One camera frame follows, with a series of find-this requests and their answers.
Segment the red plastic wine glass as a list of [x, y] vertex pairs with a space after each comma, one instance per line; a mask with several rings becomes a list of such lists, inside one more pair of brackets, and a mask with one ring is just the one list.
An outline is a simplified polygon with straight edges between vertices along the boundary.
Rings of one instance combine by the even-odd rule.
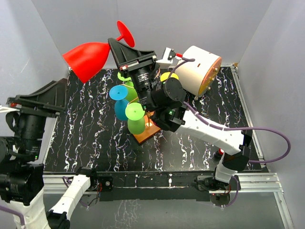
[[66, 52], [63, 58], [79, 80], [86, 83], [104, 67], [109, 53], [108, 43], [87, 42]]

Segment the blue plastic wine glass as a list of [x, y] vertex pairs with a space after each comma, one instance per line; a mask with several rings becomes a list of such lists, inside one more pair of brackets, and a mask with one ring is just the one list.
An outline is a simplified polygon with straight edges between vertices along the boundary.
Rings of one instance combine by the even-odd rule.
[[123, 85], [116, 85], [109, 91], [111, 99], [115, 100], [114, 111], [117, 119], [121, 121], [127, 121], [128, 118], [125, 113], [125, 109], [128, 105], [128, 101], [125, 99], [128, 95], [128, 90]]

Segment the green plastic wine glass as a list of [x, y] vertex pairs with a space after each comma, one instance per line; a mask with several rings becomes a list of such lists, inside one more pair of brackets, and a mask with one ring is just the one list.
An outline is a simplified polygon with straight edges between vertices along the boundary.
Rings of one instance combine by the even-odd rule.
[[134, 89], [131, 77], [124, 78], [123, 76], [121, 76], [120, 72], [117, 73], [117, 77], [119, 80], [121, 80], [123, 82], [122, 85], [127, 89], [127, 96], [125, 97], [125, 99], [129, 103], [138, 102], [139, 98], [138, 98], [136, 90]]
[[139, 135], [145, 130], [145, 111], [140, 103], [130, 103], [125, 109], [128, 118], [128, 129], [134, 135]]

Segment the orange plastic wine glass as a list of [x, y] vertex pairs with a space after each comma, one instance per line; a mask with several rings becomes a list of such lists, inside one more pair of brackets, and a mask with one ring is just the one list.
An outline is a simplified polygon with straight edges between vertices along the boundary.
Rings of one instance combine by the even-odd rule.
[[167, 79], [170, 78], [170, 77], [179, 80], [179, 77], [178, 77], [177, 74], [171, 73], [171, 72], [165, 72], [165, 73], [163, 73], [163, 74], [160, 76], [160, 81], [161, 81], [161, 82], [164, 82], [165, 80], [167, 80]]

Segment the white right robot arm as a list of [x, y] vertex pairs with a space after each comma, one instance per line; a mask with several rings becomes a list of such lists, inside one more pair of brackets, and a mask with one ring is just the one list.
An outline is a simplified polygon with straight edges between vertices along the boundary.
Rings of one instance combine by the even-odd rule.
[[138, 102], [125, 108], [128, 122], [139, 122], [145, 115], [164, 131], [185, 132], [223, 151], [214, 173], [200, 182], [206, 190], [228, 187], [249, 159], [244, 154], [252, 139], [249, 128], [228, 128], [202, 117], [186, 101], [187, 93], [203, 96], [219, 72], [220, 56], [197, 46], [183, 54], [167, 48], [161, 59], [154, 51], [142, 51], [114, 38], [108, 40], [122, 77], [130, 78]]

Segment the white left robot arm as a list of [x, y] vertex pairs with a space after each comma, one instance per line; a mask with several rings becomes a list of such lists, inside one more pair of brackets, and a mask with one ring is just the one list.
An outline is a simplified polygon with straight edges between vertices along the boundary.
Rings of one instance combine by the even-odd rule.
[[0, 139], [1, 210], [14, 216], [19, 229], [68, 229], [77, 203], [98, 186], [96, 171], [81, 167], [50, 210], [43, 202], [44, 165], [37, 163], [46, 119], [55, 118], [67, 103], [67, 80], [51, 81], [29, 95], [7, 99], [0, 108], [14, 136]]

